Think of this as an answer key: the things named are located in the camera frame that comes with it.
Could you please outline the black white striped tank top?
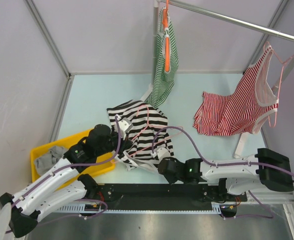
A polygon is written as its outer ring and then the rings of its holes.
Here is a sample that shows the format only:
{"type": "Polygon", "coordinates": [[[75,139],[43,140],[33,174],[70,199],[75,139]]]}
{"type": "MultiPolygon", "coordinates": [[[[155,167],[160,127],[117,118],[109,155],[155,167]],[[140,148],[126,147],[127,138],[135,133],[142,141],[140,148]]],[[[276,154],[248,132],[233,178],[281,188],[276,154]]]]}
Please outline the black white striped tank top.
{"type": "Polygon", "coordinates": [[[158,108],[154,108],[141,100],[130,100],[121,105],[106,109],[111,126],[115,126],[115,116],[119,120],[128,119],[132,128],[127,132],[132,146],[119,153],[115,161],[123,163],[127,170],[143,169],[156,173],[159,165],[158,156],[152,154],[152,142],[154,150],[164,148],[171,157],[174,156],[174,147],[170,135],[166,130],[157,132],[168,126],[168,118],[158,108]]]}

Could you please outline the pink wire hanger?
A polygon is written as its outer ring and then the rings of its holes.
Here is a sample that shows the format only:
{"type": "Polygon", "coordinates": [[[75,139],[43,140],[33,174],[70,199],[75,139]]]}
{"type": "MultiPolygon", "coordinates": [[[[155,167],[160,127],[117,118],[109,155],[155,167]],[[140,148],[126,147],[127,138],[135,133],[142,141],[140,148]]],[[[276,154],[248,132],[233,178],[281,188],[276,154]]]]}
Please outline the pink wire hanger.
{"type": "Polygon", "coordinates": [[[157,108],[149,104],[140,104],[125,112],[125,117],[130,120],[133,127],[129,131],[129,139],[133,146],[128,150],[128,155],[135,160],[151,161],[152,148],[166,148],[170,155],[174,155],[172,139],[180,135],[170,135],[167,130],[157,132],[168,125],[168,118],[157,108]]]}

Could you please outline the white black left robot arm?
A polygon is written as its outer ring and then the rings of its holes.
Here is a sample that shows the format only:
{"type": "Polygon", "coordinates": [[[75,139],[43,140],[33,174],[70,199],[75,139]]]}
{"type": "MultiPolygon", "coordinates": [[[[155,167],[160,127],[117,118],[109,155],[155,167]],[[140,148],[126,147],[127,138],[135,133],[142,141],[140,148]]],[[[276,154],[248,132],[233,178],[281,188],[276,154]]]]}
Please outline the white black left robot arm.
{"type": "Polygon", "coordinates": [[[10,229],[5,233],[24,237],[56,209],[83,198],[94,199],[98,193],[97,183],[84,171],[109,163],[129,148],[132,142],[127,134],[132,127],[124,120],[116,121],[112,128],[96,125],[35,182],[15,194],[2,194],[0,207],[9,205],[10,208],[10,229]]]}

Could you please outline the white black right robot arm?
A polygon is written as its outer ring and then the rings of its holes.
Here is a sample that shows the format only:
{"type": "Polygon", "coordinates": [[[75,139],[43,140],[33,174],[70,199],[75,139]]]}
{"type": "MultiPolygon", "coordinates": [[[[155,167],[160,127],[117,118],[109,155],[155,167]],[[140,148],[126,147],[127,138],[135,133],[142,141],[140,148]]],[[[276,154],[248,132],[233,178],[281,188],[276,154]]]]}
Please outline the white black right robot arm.
{"type": "Polygon", "coordinates": [[[235,162],[206,163],[202,158],[181,162],[163,147],[154,155],[159,159],[158,173],[169,184],[217,184],[217,194],[224,201],[262,187],[281,193],[294,191],[289,158],[268,148],[259,148],[256,154],[237,158],[235,162]]]}

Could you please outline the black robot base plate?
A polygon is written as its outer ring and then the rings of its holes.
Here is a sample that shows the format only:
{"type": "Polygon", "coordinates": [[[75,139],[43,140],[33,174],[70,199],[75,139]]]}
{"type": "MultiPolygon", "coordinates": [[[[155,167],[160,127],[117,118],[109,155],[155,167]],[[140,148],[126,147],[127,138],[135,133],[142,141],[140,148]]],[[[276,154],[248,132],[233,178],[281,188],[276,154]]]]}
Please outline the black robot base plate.
{"type": "Polygon", "coordinates": [[[102,184],[85,194],[85,199],[100,200],[106,204],[177,202],[214,202],[219,204],[245,202],[246,196],[228,194],[219,186],[207,184],[102,184]]]}

